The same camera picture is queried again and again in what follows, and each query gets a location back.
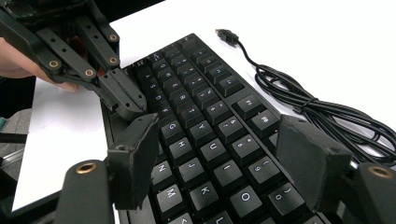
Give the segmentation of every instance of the black cable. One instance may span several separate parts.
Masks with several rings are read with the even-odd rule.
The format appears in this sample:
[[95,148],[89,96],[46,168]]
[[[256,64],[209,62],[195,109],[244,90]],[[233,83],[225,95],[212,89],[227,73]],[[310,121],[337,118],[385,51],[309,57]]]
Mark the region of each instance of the black cable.
[[[294,106],[296,113],[303,115],[310,123],[349,148],[356,163],[369,161],[388,167],[396,164],[394,149],[378,143],[382,136],[396,149],[396,132],[390,127],[352,107],[320,101],[291,76],[252,61],[248,57],[245,47],[238,40],[238,36],[231,31],[217,30],[216,32],[220,39],[229,45],[238,45],[241,48],[247,61],[255,66],[257,72],[255,80],[264,91],[278,101]],[[340,124],[335,118],[371,130],[374,134],[372,137],[364,136]],[[360,146],[369,146],[382,156],[377,157],[369,154]]]

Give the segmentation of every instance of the mechanical keyboard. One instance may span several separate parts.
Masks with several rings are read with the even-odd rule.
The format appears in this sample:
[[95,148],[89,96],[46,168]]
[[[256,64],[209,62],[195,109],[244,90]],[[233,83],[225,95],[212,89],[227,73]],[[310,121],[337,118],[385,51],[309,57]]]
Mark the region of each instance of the mechanical keyboard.
[[197,35],[123,70],[159,114],[161,143],[148,197],[120,223],[328,223],[273,155],[279,112]]

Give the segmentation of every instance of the white table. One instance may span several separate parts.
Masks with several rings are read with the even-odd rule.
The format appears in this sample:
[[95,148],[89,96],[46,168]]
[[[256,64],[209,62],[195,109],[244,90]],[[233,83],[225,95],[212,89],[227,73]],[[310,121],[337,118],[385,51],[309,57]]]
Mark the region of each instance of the white table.
[[[230,29],[257,63],[293,76],[320,100],[355,107],[396,130],[393,9],[390,1],[167,0],[111,25],[121,37],[122,67],[196,33],[258,89],[242,51],[215,35],[215,29]],[[14,210],[61,189],[65,171],[75,163],[105,156],[96,95],[37,81]]]

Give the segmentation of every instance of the dark background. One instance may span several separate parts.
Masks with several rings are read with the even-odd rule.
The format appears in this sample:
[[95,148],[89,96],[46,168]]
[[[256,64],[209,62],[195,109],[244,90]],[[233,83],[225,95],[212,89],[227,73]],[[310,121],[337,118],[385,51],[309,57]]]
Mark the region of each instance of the dark background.
[[[96,0],[96,5],[109,22],[155,5],[163,0]],[[14,113],[32,107],[35,77],[20,79],[0,78],[0,117],[9,118]]]

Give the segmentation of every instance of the keycap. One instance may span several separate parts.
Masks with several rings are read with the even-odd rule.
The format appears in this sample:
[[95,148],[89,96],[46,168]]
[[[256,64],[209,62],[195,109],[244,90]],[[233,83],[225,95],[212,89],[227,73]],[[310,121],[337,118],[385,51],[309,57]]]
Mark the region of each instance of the keycap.
[[231,74],[227,69],[224,68],[223,65],[219,65],[210,70],[205,75],[211,83],[216,85],[219,84],[224,78],[229,77]]
[[236,77],[230,76],[219,82],[219,84],[216,85],[216,88],[221,93],[221,95],[224,97],[229,97],[237,91],[244,89],[244,85],[242,85],[242,83],[239,82]]
[[190,215],[188,213],[185,213],[185,214],[181,215],[180,217],[173,219],[168,224],[191,224],[191,223],[192,223],[192,219],[191,219]]
[[174,92],[170,97],[170,102],[177,114],[194,105],[194,101],[184,89]]
[[291,223],[306,210],[304,199],[287,183],[265,197],[265,204],[279,223]]
[[264,157],[249,165],[247,178],[253,188],[261,193],[280,181],[283,175],[269,157]]
[[185,135],[177,120],[171,121],[161,128],[161,138],[166,147],[175,143]]
[[192,159],[194,156],[195,151],[192,150],[189,139],[186,137],[169,146],[169,158],[174,166],[179,166],[180,164]]
[[204,167],[210,170],[230,158],[230,153],[218,138],[201,147],[198,154]]
[[168,161],[163,161],[152,169],[151,172],[152,191],[159,191],[175,183],[176,177],[172,174],[172,169]]
[[222,101],[218,101],[204,110],[208,122],[215,126],[233,115],[231,110]]
[[249,120],[247,124],[255,134],[260,138],[264,138],[275,131],[278,120],[269,110],[264,110]]
[[225,145],[228,145],[234,140],[242,137],[247,132],[235,116],[221,122],[216,126],[215,131],[219,134],[221,141]]
[[191,189],[207,178],[207,174],[197,158],[180,165],[177,170],[184,190]]
[[185,201],[176,184],[158,193],[156,198],[162,221],[173,217],[186,208]]
[[244,120],[250,119],[265,109],[264,105],[254,95],[249,95],[238,101],[233,105],[233,108]]
[[222,211],[219,214],[210,218],[204,224],[233,224],[233,222],[231,221],[230,216],[228,216],[228,213]]
[[233,156],[233,160],[241,167],[264,154],[262,148],[250,134],[235,141],[230,146],[229,151]]
[[217,208],[219,204],[219,195],[210,182],[205,182],[203,185],[193,189],[189,193],[192,211],[197,218],[206,216]]
[[201,76],[186,78],[186,83],[187,83],[186,90],[192,96],[208,88],[207,83],[205,82],[204,78]]
[[207,73],[209,70],[217,67],[218,65],[219,65],[218,60],[216,60],[216,58],[213,56],[208,56],[208,57],[202,59],[200,62],[198,62],[198,67],[204,73]]
[[194,148],[200,147],[216,137],[212,127],[210,127],[206,120],[192,126],[187,131],[187,135],[189,136],[191,145]]
[[222,194],[240,187],[246,179],[234,161],[227,161],[213,171]]
[[262,201],[251,186],[247,186],[231,196],[230,203],[235,218],[240,223],[249,223],[249,221],[263,215],[265,212]]
[[180,113],[179,121],[184,129],[189,129],[198,122],[203,121],[204,115],[197,105],[190,106]]

